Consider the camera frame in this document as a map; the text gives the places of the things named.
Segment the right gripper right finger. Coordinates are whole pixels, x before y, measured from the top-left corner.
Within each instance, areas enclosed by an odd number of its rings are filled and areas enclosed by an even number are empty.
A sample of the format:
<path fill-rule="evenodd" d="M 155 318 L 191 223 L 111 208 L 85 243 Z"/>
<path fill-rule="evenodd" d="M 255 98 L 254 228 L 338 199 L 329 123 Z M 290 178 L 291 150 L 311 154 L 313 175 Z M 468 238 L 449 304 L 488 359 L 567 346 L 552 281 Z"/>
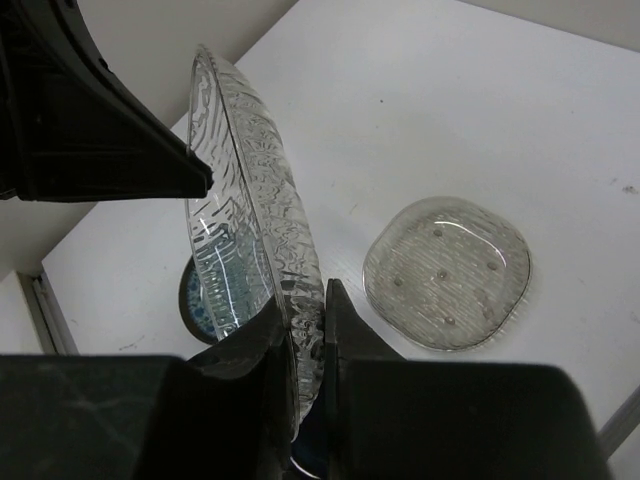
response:
<path fill-rule="evenodd" d="M 327 285 L 324 398 L 332 479 L 596 479 L 581 393 L 545 365 L 410 361 Z"/>

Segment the clear square glass plate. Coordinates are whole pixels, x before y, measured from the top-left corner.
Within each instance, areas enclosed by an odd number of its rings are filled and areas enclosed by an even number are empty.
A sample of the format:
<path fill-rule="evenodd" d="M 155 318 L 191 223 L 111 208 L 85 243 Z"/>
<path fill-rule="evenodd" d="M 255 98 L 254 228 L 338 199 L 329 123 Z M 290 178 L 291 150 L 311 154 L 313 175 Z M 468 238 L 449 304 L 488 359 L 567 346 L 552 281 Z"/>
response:
<path fill-rule="evenodd" d="M 459 352 L 499 334 L 532 277 L 527 242 L 510 222 L 468 200 L 436 196 L 401 210 L 363 262 L 373 311 L 414 344 Z"/>

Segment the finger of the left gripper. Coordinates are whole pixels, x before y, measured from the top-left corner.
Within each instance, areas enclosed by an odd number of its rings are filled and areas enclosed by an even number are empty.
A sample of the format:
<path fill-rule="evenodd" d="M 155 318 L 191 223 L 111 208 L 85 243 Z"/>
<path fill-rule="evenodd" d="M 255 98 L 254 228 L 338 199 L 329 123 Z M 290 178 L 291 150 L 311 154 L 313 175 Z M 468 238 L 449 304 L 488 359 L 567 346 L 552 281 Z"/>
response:
<path fill-rule="evenodd" d="M 2 2 L 2 199 L 202 198 L 212 185 L 109 69 L 76 2 Z"/>

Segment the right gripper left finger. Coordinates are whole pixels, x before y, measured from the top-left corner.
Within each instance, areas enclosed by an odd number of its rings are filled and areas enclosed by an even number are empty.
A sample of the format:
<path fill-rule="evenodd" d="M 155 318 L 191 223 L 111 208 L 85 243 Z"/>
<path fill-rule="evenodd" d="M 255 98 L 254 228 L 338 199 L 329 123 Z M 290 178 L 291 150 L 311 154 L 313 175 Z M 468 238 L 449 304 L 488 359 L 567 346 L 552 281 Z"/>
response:
<path fill-rule="evenodd" d="M 290 368 L 269 300 L 230 337 L 173 356 L 5 355 L 5 479 L 264 479 L 290 440 Z"/>

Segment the clear textured glass plate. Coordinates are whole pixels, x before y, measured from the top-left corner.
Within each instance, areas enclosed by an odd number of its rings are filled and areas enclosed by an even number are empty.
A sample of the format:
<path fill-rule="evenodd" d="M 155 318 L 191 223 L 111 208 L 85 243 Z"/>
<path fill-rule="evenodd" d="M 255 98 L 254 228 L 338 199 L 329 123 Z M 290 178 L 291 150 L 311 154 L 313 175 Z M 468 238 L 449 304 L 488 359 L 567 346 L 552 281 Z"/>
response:
<path fill-rule="evenodd" d="M 289 330 L 295 422 L 302 423 L 324 370 L 324 285 L 319 259 L 264 101 L 224 58 L 198 48 L 191 71 L 187 143 L 212 171 L 206 197 L 185 203 L 206 314 L 224 340 L 270 300 Z"/>

